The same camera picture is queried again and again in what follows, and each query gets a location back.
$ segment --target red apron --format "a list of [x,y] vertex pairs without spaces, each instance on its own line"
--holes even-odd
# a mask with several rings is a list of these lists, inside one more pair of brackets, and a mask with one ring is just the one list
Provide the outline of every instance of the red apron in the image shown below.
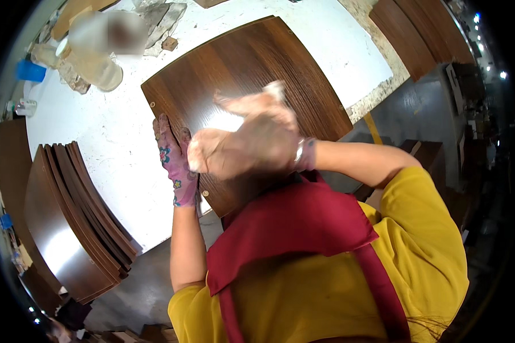
[[304,172],[302,183],[268,192],[236,216],[206,255],[210,295],[219,294],[221,317],[229,343],[243,343],[231,295],[231,282],[252,261],[288,252],[333,256],[352,251],[385,325],[390,341],[410,341],[402,305],[370,243],[378,234],[355,196],[334,192],[316,171]]

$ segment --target hand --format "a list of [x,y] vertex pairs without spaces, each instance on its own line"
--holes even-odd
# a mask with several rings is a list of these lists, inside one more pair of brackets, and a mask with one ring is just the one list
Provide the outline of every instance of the hand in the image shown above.
[[152,129],[158,143],[160,162],[168,171],[168,178],[173,182],[173,205],[196,206],[198,174],[189,170],[187,162],[187,146],[191,140],[191,132],[183,127],[178,145],[172,134],[170,121],[164,113],[158,120],[152,121]]
[[295,113],[283,102],[283,83],[275,81],[260,94],[214,102],[244,116],[236,132],[205,128],[198,131],[188,149],[189,167],[227,179],[247,171],[277,172],[313,169],[314,139],[303,139]]

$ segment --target woman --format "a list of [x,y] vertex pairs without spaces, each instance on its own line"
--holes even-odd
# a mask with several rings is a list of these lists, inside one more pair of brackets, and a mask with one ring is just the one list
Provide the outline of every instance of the woman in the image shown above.
[[[431,342],[453,320],[468,286],[464,247],[411,155],[302,139],[255,116],[214,143],[200,169],[305,171],[226,217],[206,255],[191,135],[178,145],[165,115],[153,127],[175,189],[168,314],[179,342]],[[315,169],[384,189],[381,211],[330,190]]]

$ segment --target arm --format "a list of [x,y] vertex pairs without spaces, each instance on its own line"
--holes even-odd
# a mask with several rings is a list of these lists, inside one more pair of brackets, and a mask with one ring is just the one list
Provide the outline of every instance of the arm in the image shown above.
[[384,188],[403,168],[421,164],[386,145],[316,141],[316,168],[339,172],[370,187]]
[[175,140],[165,114],[152,122],[162,167],[173,183],[173,224],[170,251],[170,278],[177,292],[187,286],[204,285],[206,278],[206,246],[197,218],[198,174],[189,170],[187,146],[189,129],[181,129],[179,144]]
[[170,277],[174,292],[192,285],[204,286],[206,246],[196,207],[173,208]]

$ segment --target table surface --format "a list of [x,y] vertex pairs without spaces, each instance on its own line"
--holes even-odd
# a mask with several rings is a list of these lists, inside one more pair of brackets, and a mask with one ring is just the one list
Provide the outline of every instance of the table surface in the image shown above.
[[[81,95],[62,84],[55,70],[48,70],[42,83],[25,85],[24,96],[38,102],[34,117],[27,118],[32,157],[39,144],[77,141],[98,192],[142,252],[171,236],[173,187],[160,165],[154,115],[140,88],[164,66],[226,31],[276,15],[316,60],[345,108],[393,75],[369,35],[337,0],[320,5],[233,0],[209,9],[192,0],[178,2],[187,3],[172,34],[178,47],[158,58],[120,56],[124,79],[112,92],[92,86]],[[132,10],[133,4],[121,0],[111,9]],[[209,209],[203,200],[201,213]]]

